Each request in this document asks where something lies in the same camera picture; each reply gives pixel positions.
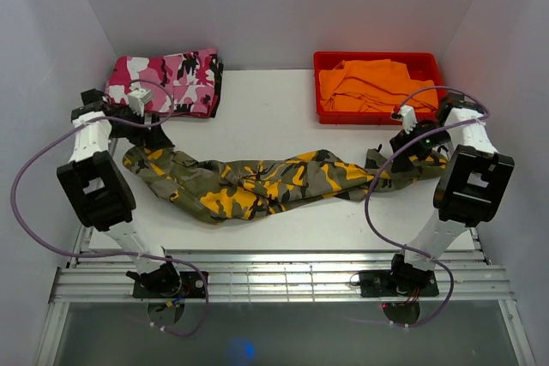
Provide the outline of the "yellow camouflage trousers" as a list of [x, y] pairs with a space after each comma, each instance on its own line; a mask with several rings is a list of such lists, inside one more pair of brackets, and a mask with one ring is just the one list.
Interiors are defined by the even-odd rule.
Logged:
[[155, 151], [132, 147], [124, 167], [160, 199], [203, 223], [257, 220], [324, 199], [361, 202], [371, 181], [376, 189], [405, 189], [442, 176], [447, 158], [433, 151], [425, 159], [410, 156], [410, 171], [384, 168], [386, 158], [368, 150], [365, 165], [347, 163], [326, 149], [283, 160], [199, 161], [173, 147]]

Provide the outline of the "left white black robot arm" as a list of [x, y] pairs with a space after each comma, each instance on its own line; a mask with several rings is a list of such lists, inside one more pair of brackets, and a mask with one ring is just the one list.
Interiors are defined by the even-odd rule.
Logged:
[[104, 232], [130, 253], [136, 270], [127, 272], [128, 277], [154, 295], [174, 297], [182, 290], [182, 277], [171, 262], [157, 259], [166, 256], [165, 250], [148, 239], [134, 218], [135, 197], [109, 150], [111, 139], [125, 138], [147, 148], [170, 142], [158, 125], [160, 116], [145, 113], [152, 92], [137, 88], [129, 105], [114, 105], [97, 89], [81, 93], [81, 100], [82, 106], [71, 112], [73, 153], [57, 168], [64, 193], [84, 226]]

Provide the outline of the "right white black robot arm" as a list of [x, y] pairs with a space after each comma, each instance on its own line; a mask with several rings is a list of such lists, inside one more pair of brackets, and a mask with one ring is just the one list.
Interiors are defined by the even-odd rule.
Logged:
[[433, 121], [419, 121], [411, 105], [395, 108], [402, 130], [390, 140], [395, 153], [391, 170], [416, 170], [415, 161], [435, 156], [435, 147], [449, 149], [449, 160], [433, 195], [434, 212], [409, 249], [391, 262], [387, 282], [398, 295], [420, 295], [435, 283], [434, 261], [463, 232], [492, 220], [515, 167], [514, 160], [492, 145], [483, 118], [486, 109], [459, 93], [448, 93]]

